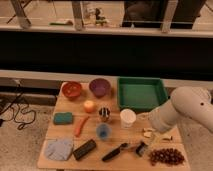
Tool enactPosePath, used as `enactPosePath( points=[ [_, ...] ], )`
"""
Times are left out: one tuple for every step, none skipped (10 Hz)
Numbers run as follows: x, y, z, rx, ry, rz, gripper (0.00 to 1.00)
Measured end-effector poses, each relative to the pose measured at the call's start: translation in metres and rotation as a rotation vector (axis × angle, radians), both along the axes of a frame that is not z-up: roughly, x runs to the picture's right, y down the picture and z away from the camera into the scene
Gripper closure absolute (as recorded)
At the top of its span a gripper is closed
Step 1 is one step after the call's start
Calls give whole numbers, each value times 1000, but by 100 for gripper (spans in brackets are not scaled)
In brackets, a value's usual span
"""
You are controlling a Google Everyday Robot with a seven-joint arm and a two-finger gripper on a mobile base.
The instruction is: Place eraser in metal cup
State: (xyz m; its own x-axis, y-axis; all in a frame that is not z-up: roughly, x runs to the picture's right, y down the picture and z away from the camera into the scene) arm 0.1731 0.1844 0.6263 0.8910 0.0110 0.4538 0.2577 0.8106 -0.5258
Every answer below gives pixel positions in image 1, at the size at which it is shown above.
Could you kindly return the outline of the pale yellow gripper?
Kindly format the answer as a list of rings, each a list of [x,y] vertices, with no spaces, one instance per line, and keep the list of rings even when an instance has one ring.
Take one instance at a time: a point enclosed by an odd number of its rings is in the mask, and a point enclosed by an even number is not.
[[[157,132],[154,132],[153,135],[150,138],[147,138],[146,144],[149,148],[152,148],[155,143],[158,143],[160,141],[160,134]]]

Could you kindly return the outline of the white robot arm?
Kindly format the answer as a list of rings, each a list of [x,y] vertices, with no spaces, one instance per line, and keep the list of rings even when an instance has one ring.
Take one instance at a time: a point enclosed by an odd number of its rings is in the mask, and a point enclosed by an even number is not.
[[[162,134],[177,124],[180,117],[190,118],[213,133],[211,99],[210,91],[203,87],[182,86],[174,89],[165,103],[148,113],[147,120],[155,130],[148,141],[148,147],[152,148]]]

